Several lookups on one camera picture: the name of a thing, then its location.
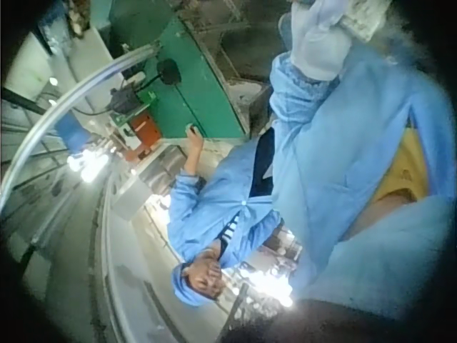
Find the white glove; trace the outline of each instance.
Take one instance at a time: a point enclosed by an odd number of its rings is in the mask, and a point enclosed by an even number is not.
[[[342,70],[351,37],[334,25],[347,8],[348,0],[317,0],[310,9],[292,3],[291,62],[305,76],[331,81]]]

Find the worker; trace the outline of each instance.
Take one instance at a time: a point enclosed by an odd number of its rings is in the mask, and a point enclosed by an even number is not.
[[[221,270],[261,246],[281,218],[271,206],[273,129],[232,149],[202,190],[196,170],[204,140],[196,126],[186,133],[189,155],[171,190],[168,233],[185,261],[172,271],[175,294],[197,307],[217,299]]]
[[[344,3],[294,2],[281,34],[273,208],[303,245],[294,299],[398,319],[452,234],[453,112],[432,79],[353,43],[335,25]]]

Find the yellow shirt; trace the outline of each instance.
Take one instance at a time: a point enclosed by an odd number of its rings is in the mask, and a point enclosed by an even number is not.
[[[411,127],[405,128],[392,165],[384,174],[370,203],[400,190],[406,190],[415,202],[428,194],[426,162],[417,131]]]

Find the metal frame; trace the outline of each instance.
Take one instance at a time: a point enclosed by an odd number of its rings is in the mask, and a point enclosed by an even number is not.
[[[135,64],[149,57],[152,57],[158,52],[158,50],[159,48],[157,46],[148,44],[133,50],[128,54],[120,56],[108,65],[94,72],[92,75],[86,77],[83,81],[79,82],[71,91],[68,91],[66,94],[64,94],[57,101],[55,106],[46,111],[46,113],[40,118],[40,120],[37,121],[37,123],[22,141],[21,146],[18,148],[14,158],[11,161],[10,167],[5,173],[4,179],[2,180],[3,182],[1,184],[0,213],[5,206],[6,200],[9,198],[11,190],[13,189],[14,181],[17,179],[19,172],[25,165],[26,160],[29,158],[35,146],[39,143],[45,133],[63,115],[65,115],[68,110],[70,110],[73,104],[106,79],[110,78],[114,74],[119,73],[120,71],[134,66]]]

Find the green machine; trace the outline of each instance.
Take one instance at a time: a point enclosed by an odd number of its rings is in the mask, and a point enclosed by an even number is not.
[[[149,108],[163,137],[183,138],[189,123],[195,124],[207,138],[245,137],[246,125],[241,124],[208,54],[202,52],[191,31],[165,0],[114,1],[110,21],[111,43],[127,44],[130,49],[144,44],[160,45],[159,53],[143,65],[146,80],[157,75],[160,61],[173,59],[179,68],[178,84],[167,85],[158,80],[139,92],[144,108]],[[127,122],[134,115],[117,121]]]

